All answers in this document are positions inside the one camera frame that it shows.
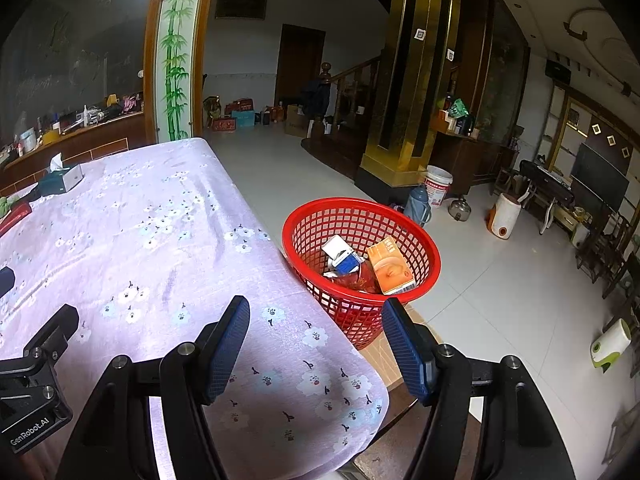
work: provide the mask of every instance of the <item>blue gripper pad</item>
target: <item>blue gripper pad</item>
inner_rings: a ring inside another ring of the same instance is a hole
[[[0,269],[0,298],[8,293],[15,285],[15,274],[9,267]]]
[[[249,302],[243,296],[234,296],[212,334],[213,340],[219,339],[211,357],[207,378],[206,395],[210,402],[225,391],[249,329],[249,320]]]
[[[426,405],[436,388],[438,376],[433,357],[437,346],[435,338],[427,327],[411,321],[398,298],[385,301],[382,327],[409,393]]]

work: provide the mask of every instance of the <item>screw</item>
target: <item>screw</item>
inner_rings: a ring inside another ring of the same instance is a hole
[[[120,370],[120,368],[124,368],[129,362],[129,358],[126,355],[117,355],[111,360],[111,366]]]
[[[515,355],[507,355],[504,358],[504,363],[513,370],[517,370],[522,365],[520,359],[518,359]]]
[[[193,343],[182,343],[180,346],[178,346],[178,354],[189,355],[192,354],[195,349],[196,345],[194,345]]]
[[[438,346],[438,354],[440,354],[442,357],[452,357],[455,352],[456,351],[454,350],[453,346],[446,343]]]

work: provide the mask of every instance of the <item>flat screen tv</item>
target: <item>flat screen tv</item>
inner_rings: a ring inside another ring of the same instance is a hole
[[[613,211],[620,209],[629,181],[624,174],[584,143],[575,157],[571,174],[574,181],[577,180]]]

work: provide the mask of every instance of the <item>tile floor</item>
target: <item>tile floor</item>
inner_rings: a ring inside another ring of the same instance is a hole
[[[279,124],[207,138],[273,240],[289,212],[305,202],[368,198],[306,153],[299,138],[283,134]],[[444,341],[469,357],[523,359],[556,420],[577,479],[594,480],[605,468],[612,421],[640,399],[628,376],[630,352],[606,374],[590,361],[590,343],[607,319],[607,303],[619,298],[612,294],[604,301],[602,282],[592,285],[575,268],[574,250],[557,225],[540,236],[538,222],[524,212],[509,240],[490,234],[482,220],[495,201],[488,189],[472,188],[467,222],[454,221],[446,208],[434,211],[426,230],[440,251],[442,272],[413,305]],[[481,401],[472,402],[477,418],[481,409]]]

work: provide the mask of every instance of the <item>gold pillar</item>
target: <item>gold pillar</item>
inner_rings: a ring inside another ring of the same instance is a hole
[[[436,102],[444,100],[450,71],[447,49],[454,49],[459,13],[460,0],[392,0],[359,173],[364,170],[391,188],[418,182],[436,136],[430,121]],[[367,187],[358,180],[357,185]]]

